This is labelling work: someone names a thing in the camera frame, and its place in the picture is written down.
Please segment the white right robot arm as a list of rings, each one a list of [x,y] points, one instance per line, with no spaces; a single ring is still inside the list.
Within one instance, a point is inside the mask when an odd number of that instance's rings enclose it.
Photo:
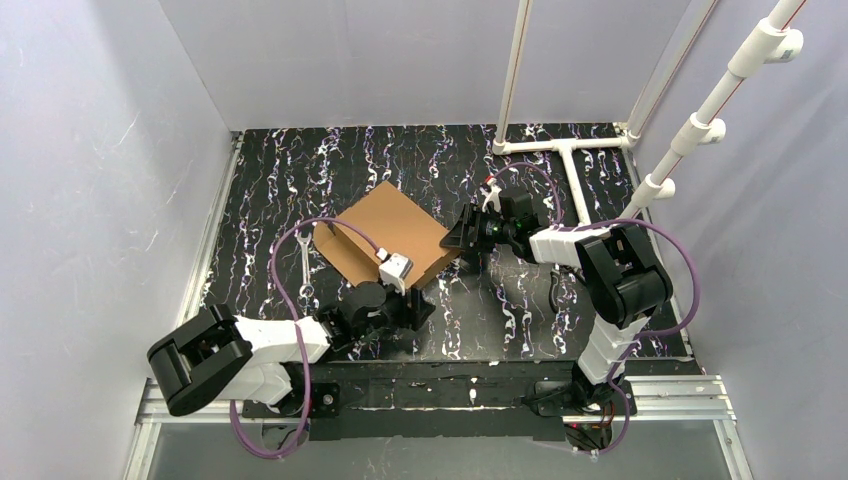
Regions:
[[[639,226],[549,226],[536,213],[531,195],[520,189],[500,194],[496,206],[465,205],[440,244],[462,253],[507,245],[527,263],[578,270],[595,310],[588,344],[572,375],[585,388],[622,374],[625,349],[673,293],[670,277]]]

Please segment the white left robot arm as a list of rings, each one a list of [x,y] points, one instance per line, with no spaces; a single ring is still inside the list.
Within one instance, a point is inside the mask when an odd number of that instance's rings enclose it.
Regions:
[[[401,294],[378,282],[364,282],[299,320],[250,319],[216,304],[155,342],[147,360],[175,417],[216,400],[278,407],[302,385],[287,364],[314,364],[373,334],[414,332],[434,310],[421,290]]]

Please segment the brown cardboard box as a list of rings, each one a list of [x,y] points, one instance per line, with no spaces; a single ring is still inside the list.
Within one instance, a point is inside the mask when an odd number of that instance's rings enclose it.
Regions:
[[[413,262],[405,283],[422,289],[459,256],[457,249],[443,248],[448,229],[389,182],[376,186],[338,218],[345,225],[315,226],[312,241],[320,254],[353,287],[378,279],[379,260],[365,233],[389,253]]]

